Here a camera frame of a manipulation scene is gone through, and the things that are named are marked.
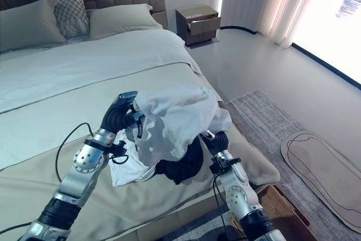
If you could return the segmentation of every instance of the pillow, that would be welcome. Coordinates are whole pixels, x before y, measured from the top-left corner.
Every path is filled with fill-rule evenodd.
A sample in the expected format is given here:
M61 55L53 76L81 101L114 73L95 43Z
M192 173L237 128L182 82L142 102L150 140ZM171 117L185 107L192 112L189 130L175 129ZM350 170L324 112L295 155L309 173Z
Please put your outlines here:
M89 18L84 0L60 0L54 14L61 34L69 39L89 34Z
M89 39L98 40L133 30L162 28L150 14L152 9L148 4L137 4L91 10Z
M66 42L56 26L58 0L39 0L0 12L0 52L53 47Z

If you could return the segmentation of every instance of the nightstand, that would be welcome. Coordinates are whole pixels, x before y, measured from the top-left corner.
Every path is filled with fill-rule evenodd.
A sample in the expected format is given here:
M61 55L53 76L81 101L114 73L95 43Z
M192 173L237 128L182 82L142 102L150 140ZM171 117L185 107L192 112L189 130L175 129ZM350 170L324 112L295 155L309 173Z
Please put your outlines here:
M175 10L175 15L177 34L186 42L186 45L214 38L221 25L218 12L206 5L178 8Z

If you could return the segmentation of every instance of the rug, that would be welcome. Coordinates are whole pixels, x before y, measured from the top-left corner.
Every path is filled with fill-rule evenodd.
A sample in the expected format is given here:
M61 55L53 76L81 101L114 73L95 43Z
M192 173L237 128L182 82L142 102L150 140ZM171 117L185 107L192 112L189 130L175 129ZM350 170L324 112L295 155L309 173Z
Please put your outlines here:
M260 90L224 106L240 132L279 170L281 181L277 185L310 221L310 230L319 241L361 240L361 235L345 226L284 161L281 143L293 133L305 130L302 124Z
M306 130L283 140L281 153L323 203L361 233L361 171L320 135Z
M221 214L226 225L227 237L231 240L244 237L230 225L231 212L222 205L156 241L217 241L219 235L224 234Z

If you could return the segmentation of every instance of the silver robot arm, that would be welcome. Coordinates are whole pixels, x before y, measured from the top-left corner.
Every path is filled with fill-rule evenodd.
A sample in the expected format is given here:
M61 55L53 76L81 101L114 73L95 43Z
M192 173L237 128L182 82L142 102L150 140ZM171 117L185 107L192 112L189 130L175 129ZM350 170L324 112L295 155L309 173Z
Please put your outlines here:
M69 173L62 180L39 218L32 222L20 241L65 241L81 208L95 188L100 172L108 164L109 154L125 153L124 144L114 145L118 131L138 124L141 137L141 111L134 109L136 91L120 94L109 107L94 138L86 139L75 154Z
M234 159L227 151L228 138L224 132L217 135L206 131L204 143L213 155L210 170L221 179L229 209L235 214L249 241L285 241L282 233L259 204L256 192L251 188L240 159Z

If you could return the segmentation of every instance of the black garment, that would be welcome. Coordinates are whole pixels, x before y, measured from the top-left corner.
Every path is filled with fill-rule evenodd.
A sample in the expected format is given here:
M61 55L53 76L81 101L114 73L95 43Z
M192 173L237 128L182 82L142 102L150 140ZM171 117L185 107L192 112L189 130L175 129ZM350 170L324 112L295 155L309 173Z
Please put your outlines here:
M183 180L195 176L203 164L203 150L198 137L188 145L186 155L177 162L160 160L155 174L165 174L168 179L180 184Z

